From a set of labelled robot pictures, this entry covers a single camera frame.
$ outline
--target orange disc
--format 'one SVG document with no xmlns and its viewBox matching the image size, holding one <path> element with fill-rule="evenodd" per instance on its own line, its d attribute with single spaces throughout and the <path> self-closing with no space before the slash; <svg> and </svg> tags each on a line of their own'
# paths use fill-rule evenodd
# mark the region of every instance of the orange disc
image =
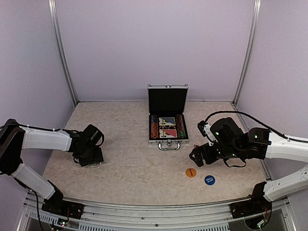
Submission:
<svg viewBox="0 0 308 231">
<path fill-rule="evenodd" d="M 197 171 L 194 168 L 188 168 L 186 170 L 186 175 L 190 178 L 195 177 L 197 175 Z"/>
</svg>

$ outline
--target white wall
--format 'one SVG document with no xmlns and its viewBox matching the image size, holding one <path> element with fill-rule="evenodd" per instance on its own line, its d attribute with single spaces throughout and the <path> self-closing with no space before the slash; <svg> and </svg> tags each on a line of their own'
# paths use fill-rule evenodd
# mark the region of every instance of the white wall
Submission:
<svg viewBox="0 0 308 231">
<path fill-rule="evenodd" d="M 146 100 L 148 83 L 188 83 L 189 99 L 233 100 L 253 0 L 56 3 L 79 100 Z"/>
<path fill-rule="evenodd" d="M 73 104 L 64 80 L 48 1 L 0 0 L 0 125 L 8 118 L 42 127 L 62 127 Z M 42 173 L 50 152 L 23 151 Z M 0 230 L 16 230 L 26 190 L 0 176 Z"/>
<path fill-rule="evenodd" d="M 308 1 L 263 0 L 256 42 L 239 109 L 285 134 L 308 138 Z M 247 120 L 250 127 L 255 126 Z M 305 163 L 268 160 L 274 179 Z M 308 230 L 308 191 L 289 197 L 299 223 Z"/>
</svg>

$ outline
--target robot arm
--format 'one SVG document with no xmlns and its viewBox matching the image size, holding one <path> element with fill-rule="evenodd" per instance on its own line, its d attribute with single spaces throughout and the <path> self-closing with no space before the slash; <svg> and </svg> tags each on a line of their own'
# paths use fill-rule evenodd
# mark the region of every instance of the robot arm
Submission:
<svg viewBox="0 0 308 231">
<path fill-rule="evenodd" d="M 220 119 L 213 125 L 201 121 L 198 128 L 209 140 L 194 148 L 189 155 L 199 167 L 204 165 L 203 161 L 210 165 L 219 159 L 223 159 L 227 165 L 227 160 L 231 158 L 240 158 L 243 162 L 251 158 L 284 158 L 308 162 L 308 139 L 276 134 L 265 128 L 252 128 L 244 134 L 230 117 Z M 231 205 L 233 217 L 261 212 L 258 206 L 269 210 L 270 202 L 308 188 L 307 172 L 308 165 L 284 178 L 257 184 L 249 203 Z"/>
<path fill-rule="evenodd" d="M 43 210 L 65 216 L 68 210 L 75 211 L 71 217 L 80 218 L 83 205 L 64 201 L 63 194 L 55 185 L 23 163 L 20 158 L 21 150 L 71 152 L 81 166 L 86 166 L 103 161 L 101 144 L 97 145 L 100 139 L 102 144 L 104 135 L 93 125 L 88 125 L 84 131 L 55 130 L 31 128 L 9 119 L 0 130 L 0 173 L 11 175 L 22 186 L 43 197 Z"/>
</svg>

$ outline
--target electrical wire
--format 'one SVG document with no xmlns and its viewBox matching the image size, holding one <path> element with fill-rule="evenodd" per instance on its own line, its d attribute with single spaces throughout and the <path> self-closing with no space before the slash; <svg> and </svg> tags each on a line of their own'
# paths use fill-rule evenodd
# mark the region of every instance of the electrical wire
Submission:
<svg viewBox="0 0 308 231">
<path fill-rule="evenodd" d="M 266 125 L 265 123 L 261 122 L 260 120 L 254 118 L 252 115 L 249 115 L 245 112 L 238 112 L 238 111 L 217 111 L 217 112 L 213 112 L 212 114 L 210 114 L 206 119 L 205 119 L 205 122 L 207 123 L 207 121 L 209 120 L 210 117 L 216 115 L 216 114 L 222 114 L 222 113 L 232 113 L 232 114 L 241 114 L 241 115 L 244 115 L 254 121 L 256 121 L 258 124 L 266 127 L 267 129 L 271 130 L 272 132 L 276 133 L 278 136 L 284 138 L 284 139 L 287 139 L 287 140 L 290 140 L 290 141 L 296 141 L 296 142 L 302 142 L 302 143 L 308 143 L 308 141 L 304 141 L 304 140 L 298 140 L 298 139 L 294 139 L 294 138 L 289 138 L 287 136 L 285 136 L 284 134 L 282 134 L 281 132 L 273 129 L 272 127 Z"/>
<path fill-rule="evenodd" d="M 61 130 L 61 128 L 57 128 L 57 129 L 40 128 L 40 127 L 28 126 L 28 125 L 18 124 L 18 123 L 5 124 L 5 125 L 2 125 L 2 126 L 0 127 L 0 129 L 5 128 L 5 127 L 8 127 L 8 126 L 21 126 L 21 127 L 25 127 L 25 128 L 38 129 L 38 130 L 43 130 L 43 131 L 60 131 L 60 130 Z"/>
<path fill-rule="evenodd" d="M 37 212 L 38 212 L 38 222 L 39 222 L 39 226 L 40 226 L 40 228 L 42 229 L 42 231 L 44 231 L 44 229 L 43 229 L 43 225 L 42 225 L 42 222 L 40 221 L 40 217 L 39 217 L 39 197 L 38 197 L 38 194 L 36 193 L 36 191 L 33 191 L 33 193 L 35 194 L 35 197 L 37 198 Z"/>
</svg>

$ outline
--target vertical metal post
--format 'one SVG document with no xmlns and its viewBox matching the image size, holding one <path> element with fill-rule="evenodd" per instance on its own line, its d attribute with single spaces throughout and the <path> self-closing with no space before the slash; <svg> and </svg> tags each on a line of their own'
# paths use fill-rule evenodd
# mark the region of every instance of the vertical metal post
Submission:
<svg viewBox="0 0 308 231">
<path fill-rule="evenodd" d="M 65 80 L 69 89 L 69 93 L 70 96 L 72 98 L 74 107 L 77 106 L 78 104 L 78 99 L 76 96 L 76 91 L 73 85 L 73 81 L 71 79 L 68 67 L 67 67 L 67 61 L 66 61 L 66 57 L 65 57 L 65 53 L 64 53 L 64 49 L 63 49 L 63 44 L 62 44 L 62 40 L 61 40 L 61 33 L 60 33 L 60 27 L 59 27 L 59 21 L 58 21 L 58 15 L 57 15 L 57 9 L 56 9 L 56 2 L 55 0 L 48 0 L 49 3 L 49 10 L 50 10 L 50 14 L 51 14 L 51 21 L 52 21 L 52 25 L 53 25 L 53 30 L 54 30 L 54 34 L 56 37 L 56 42 L 57 42 L 57 46 L 58 46 L 58 51 L 59 51 L 59 55 L 60 55 L 60 59 L 61 59 L 61 63 L 62 63 L 62 68 L 64 71 L 64 76 L 65 76 Z"/>
<path fill-rule="evenodd" d="M 242 67 L 242 72 L 241 72 L 241 77 L 240 77 L 240 81 L 239 84 L 237 86 L 236 89 L 236 93 L 233 99 L 233 103 L 236 106 L 242 90 L 243 90 L 243 86 L 244 86 L 244 82 L 246 79 L 246 75 L 247 75 L 247 70 L 249 67 L 249 62 L 250 62 L 250 57 L 252 54 L 252 50 L 253 50 L 253 45 L 254 45 L 254 41 L 255 41 L 255 36 L 256 36 L 256 31 L 257 31 L 257 24 L 258 24 L 258 19 L 259 19 L 259 13 L 260 13 L 260 6 L 261 6 L 261 0 L 255 0 L 255 6 L 254 6 L 254 11 L 253 11 L 253 16 L 252 16 L 252 22 L 251 22 L 251 27 L 250 27 L 250 33 L 249 33 L 249 38 L 248 38 L 248 45 L 247 45 L 247 50 L 246 50 L 246 54 L 245 54 L 245 59 L 244 59 L 244 64 Z"/>
</svg>

